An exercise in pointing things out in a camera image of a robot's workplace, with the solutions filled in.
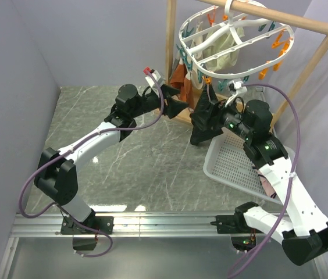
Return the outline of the orange clothes peg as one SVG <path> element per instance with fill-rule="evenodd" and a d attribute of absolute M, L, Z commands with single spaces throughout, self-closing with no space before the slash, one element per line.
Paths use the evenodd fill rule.
<path fill-rule="evenodd" d="M 203 79 L 204 83 L 207 84 L 207 85 L 212 83 L 212 77 L 202 76 L 202 79 Z"/>

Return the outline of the white clip hanger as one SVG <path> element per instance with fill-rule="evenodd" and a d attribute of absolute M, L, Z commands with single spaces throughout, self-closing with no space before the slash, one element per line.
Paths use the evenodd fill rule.
<path fill-rule="evenodd" d="M 210 6 L 182 24 L 177 49 L 199 78 L 247 82 L 252 75 L 264 80 L 270 71 L 278 71 L 294 41 L 287 24 Z"/>

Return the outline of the black striped underwear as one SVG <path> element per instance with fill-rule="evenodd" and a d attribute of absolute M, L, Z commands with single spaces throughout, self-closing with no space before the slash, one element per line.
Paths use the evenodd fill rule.
<path fill-rule="evenodd" d="M 218 98 L 212 84 L 205 85 L 194 111 L 190 114 L 192 124 L 200 130 L 208 130 L 217 102 Z"/>

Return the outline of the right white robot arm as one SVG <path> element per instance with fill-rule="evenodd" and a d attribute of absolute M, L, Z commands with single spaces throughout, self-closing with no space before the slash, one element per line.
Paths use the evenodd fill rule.
<path fill-rule="evenodd" d="M 292 172 L 293 163 L 283 144 L 269 131 L 273 116 L 266 102 L 251 100 L 240 112 L 235 103 L 201 98 L 190 117 L 191 144 L 221 135 L 223 128 L 230 130 L 244 141 L 246 156 L 278 198 L 288 203 L 285 211 L 290 220 L 280 221 L 272 238 L 294 264 L 301 266 L 328 251 L 328 218 Z"/>

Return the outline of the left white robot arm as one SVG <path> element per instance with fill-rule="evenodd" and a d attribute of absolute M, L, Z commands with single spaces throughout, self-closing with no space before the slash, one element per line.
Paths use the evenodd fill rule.
<path fill-rule="evenodd" d="M 119 88 L 110 114 L 97 128 L 65 148 L 43 151 L 34 184 L 70 215 L 72 225 L 82 234 L 109 234 L 111 231 L 102 229 L 95 211 L 78 194 L 77 172 L 94 156 L 136 130 L 136 117 L 160 109 L 163 115 L 172 119 L 187 109 L 188 103 L 174 99 L 179 92 L 164 84 L 160 92 L 147 87 L 139 94 L 135 85 L 125 84 Z"/>

